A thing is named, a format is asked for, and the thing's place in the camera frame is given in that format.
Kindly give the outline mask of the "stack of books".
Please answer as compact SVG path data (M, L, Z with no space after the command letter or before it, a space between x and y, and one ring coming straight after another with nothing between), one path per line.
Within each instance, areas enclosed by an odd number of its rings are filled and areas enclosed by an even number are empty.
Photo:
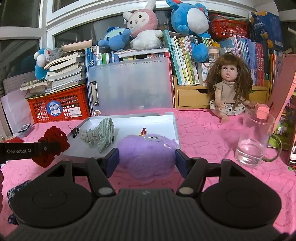
M31 80L21 85L21 91L31 95L49 94L62 89L83 84L86 79L85 53L91 40L76 42L55 48L50 53L49 63L44 67L48 70L45 78Z

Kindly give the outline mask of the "red booklet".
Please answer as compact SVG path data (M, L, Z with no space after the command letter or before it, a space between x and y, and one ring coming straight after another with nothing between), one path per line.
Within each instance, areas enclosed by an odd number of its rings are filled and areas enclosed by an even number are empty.
M9 137L2 140L1 143L24 143L24 140L19 137Z

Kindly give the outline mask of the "wooden drawer organizer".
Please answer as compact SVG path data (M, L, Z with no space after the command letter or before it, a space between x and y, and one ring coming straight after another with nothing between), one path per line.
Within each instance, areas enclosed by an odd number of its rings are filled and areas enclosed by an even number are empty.
M209 108L208 89L201 85L178 85L173 76L175 108ZM264 80L263 86L253 86L249 99L254 104L266 103L269 99L270 81Z

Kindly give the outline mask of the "small calculator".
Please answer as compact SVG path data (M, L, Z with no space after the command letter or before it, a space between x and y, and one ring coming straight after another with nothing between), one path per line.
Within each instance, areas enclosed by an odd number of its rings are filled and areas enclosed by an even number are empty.
M23 126L18 130L18 132L19 132L19 133L25 132L30 126L31 126L30 123L25 124L25 125L23 125Z

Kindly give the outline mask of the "pink white bunny plush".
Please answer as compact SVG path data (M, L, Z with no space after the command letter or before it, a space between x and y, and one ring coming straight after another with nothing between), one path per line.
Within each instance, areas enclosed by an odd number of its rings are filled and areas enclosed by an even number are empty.
M148 1L145 8L131 13L125 11L123 18L126 27L131 30L133 39L130 42L132 49L137 51L158 49L162 47L163 31L158 30L158 18L154 13L156 1Z

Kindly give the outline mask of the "red crochet scrunchie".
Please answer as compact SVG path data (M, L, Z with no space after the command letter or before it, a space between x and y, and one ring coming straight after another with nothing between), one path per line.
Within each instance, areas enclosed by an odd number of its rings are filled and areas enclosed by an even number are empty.
M37 143L41 145L41 149L32 160L42 168L47 168L56 156L70 148L66 134L56 126L47 129Z

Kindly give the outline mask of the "yellow red crochet band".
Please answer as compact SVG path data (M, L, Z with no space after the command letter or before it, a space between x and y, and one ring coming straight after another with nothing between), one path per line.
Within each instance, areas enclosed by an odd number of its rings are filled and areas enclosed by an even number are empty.
M143 128L140 132L140 136L145 136L147 134L146 128Z

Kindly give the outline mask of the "blue flat plush toy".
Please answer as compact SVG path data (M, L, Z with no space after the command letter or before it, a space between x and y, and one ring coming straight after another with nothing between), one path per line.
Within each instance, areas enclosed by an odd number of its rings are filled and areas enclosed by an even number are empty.
M104 38L98 41L98 46L112 51L123 50L132 40L132 32L129 28L110 27Z

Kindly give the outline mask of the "clear glass mug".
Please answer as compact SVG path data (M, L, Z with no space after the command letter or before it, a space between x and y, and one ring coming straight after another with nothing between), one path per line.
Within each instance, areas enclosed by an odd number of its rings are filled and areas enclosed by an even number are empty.
M245 111L235 159L248 167L275 161L281 154L282 142L273 133L274 126L275 118L271 114L255 109ZM271 138L277 142L278 148L275 157L267 158L264 155Z

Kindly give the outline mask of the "green checkered scrunchie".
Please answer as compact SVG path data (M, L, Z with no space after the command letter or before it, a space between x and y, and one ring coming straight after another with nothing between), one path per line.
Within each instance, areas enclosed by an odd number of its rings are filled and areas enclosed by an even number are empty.
M81 140L89 147L97 147L99 153L109 147L115 140L114 124L111 118L104 118L93 129L83 130Z

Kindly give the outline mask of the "blue cardboard box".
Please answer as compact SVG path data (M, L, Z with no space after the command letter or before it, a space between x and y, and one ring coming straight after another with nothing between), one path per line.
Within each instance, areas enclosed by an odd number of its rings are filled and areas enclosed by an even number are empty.
M251 13L251 28L255 42L267 42L269 48L283 51L280 18L268 11Z

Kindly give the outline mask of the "purple fluffy scrunchie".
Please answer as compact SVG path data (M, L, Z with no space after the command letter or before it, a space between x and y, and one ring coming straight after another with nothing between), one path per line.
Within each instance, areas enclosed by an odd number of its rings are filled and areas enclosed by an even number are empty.
M117 144L119 167L141 182L170 176L176 164L179 141L157 134L128 135Z

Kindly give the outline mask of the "smartphone on stand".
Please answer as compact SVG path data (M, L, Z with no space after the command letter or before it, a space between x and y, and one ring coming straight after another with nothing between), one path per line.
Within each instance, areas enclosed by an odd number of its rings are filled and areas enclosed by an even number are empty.
M296 141L294 141L292 149L290 151L288 165L290 165L290 166L296 165Z

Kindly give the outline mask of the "red plastic crate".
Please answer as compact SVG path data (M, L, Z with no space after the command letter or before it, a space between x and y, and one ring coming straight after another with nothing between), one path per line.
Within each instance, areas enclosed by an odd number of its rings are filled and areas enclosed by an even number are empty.
M34 123L84 120L90 116L85 84L27 99Z

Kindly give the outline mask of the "brown-haired baby doll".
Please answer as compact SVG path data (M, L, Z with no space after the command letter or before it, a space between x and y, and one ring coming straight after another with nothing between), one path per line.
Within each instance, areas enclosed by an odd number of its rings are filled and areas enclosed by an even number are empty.
M209 109L221 123L230 116L242 114L246 107L254 108L249 100L253 81L244 61L233 53L220 56L210 68L207 78Z

